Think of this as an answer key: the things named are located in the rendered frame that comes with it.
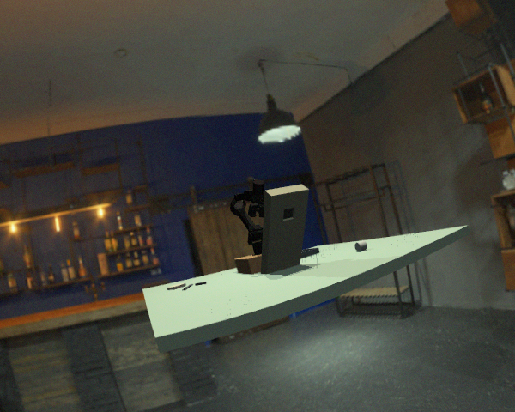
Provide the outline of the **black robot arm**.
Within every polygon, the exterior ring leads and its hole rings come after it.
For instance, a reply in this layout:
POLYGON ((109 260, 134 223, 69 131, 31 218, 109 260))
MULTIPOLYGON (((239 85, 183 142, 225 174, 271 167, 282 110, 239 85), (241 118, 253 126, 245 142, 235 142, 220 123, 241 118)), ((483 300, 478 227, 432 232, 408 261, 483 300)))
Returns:
POLYGON ((259 199, 260 203, 264 203, 264 181, 254 179, 252 190, 244 191, 244 193, 239 193, 234 195, 234 199, 230 204, 230 210, 234 215, 237 215, 245 227, 249 231, 248 233, 248 245, 252 245, 254 254, 258 255, 262 254, 262 243, 263 243, 263 229, 259 224, 255 225, 251 220, 250 216, 245 212, 245 200, 251 201, 252 203, 256 203, 259 199), (263 194, 263 195, 262 195, 263 194), (261 196, 262 195, 262 196, 261 196), (237 203, 237 201, 243 200, 241 203, 237 203), (261 241, 259 241, 261 240, 261 241), (259 242, 255 242, 259 241, 259 242), (252 243, 255 242, 255 243, 252 243))

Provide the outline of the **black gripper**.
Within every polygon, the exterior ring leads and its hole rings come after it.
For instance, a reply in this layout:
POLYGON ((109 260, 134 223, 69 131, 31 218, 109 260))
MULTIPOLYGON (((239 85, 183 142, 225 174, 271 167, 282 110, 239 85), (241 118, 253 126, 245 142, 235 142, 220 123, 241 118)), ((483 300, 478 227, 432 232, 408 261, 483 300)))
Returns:
POLYGON ((248 210, 248 215, 250 217, 256 217, 256 212, 258 211, 259 217, 264 217, 264 203, 261 204, 259 199, 256 203, 251 203, 248 210))

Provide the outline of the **small grey cylinder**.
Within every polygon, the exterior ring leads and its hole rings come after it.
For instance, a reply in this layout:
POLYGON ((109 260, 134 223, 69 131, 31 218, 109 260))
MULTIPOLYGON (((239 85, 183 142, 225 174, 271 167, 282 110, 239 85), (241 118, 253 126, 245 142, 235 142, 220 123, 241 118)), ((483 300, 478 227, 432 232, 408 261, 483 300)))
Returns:
POLYGON ((356 251, 364 251, 367 249, 367 243, 366 241, 361 241, 361 242, 358 242, 358 243, 355 243, 354 245, 354 248, 356 249, 356 251))

